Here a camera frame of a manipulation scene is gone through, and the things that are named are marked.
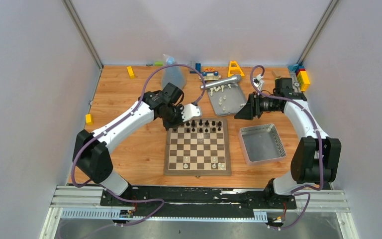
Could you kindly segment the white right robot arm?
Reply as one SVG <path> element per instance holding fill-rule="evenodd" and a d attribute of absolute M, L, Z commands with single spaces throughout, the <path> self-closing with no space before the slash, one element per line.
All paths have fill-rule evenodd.
<path fill-rule="evenodd" d="M 331 138 L 313 117 L 307 98 L 293 89 L 291 78 L 278 78 L 271 95 L 257 90 L 249 94 L 246 104 L 234 116 L 235 119 L 253 120 L 264 112 L 282 112 L 290 120 L 299 138 L 290 171 L 270 181 L 270 190 L 264 194 L 267 206 L 276 208 L 301 189 L 320 191 L 337 176 L 342 144 Z"/>

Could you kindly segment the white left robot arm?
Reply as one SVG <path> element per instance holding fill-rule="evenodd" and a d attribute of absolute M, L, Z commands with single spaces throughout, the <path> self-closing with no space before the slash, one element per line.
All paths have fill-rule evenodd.
<path fill-rule="evenodd" d="M 122 115 L 105 126 L 77 134 L 72 170 L 79 168 L 89 180 L 113 192 L 113 199 L 121 206 L 132 201 L 129 183 L 114 169 L 111 153 L 127 137 L 144 125 L 161 118 L 165 129 L 183 123 L 181 104 L 183 91 L 172 83 L 162 90 L 142 93 L 138 101 Z"/>

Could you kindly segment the wooden chess board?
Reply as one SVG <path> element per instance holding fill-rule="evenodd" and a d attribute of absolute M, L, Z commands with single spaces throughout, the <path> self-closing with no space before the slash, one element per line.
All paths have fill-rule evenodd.
<path fill-rule="evenodd" d="M 231 161 L 227 120 L 199 118 L 196 127 L 167 131 L 164 175 L 230 176 Z"/>

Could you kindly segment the grey tray white pieces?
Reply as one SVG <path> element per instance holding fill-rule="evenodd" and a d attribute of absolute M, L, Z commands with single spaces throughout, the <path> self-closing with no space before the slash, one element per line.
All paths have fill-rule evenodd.
<path fill-rule="evenodd" d="M 211 87 L 206 91 L 214 113 L 218 117 L 235 115 L 247 102 L 247 98 L 237 83 Z"/>

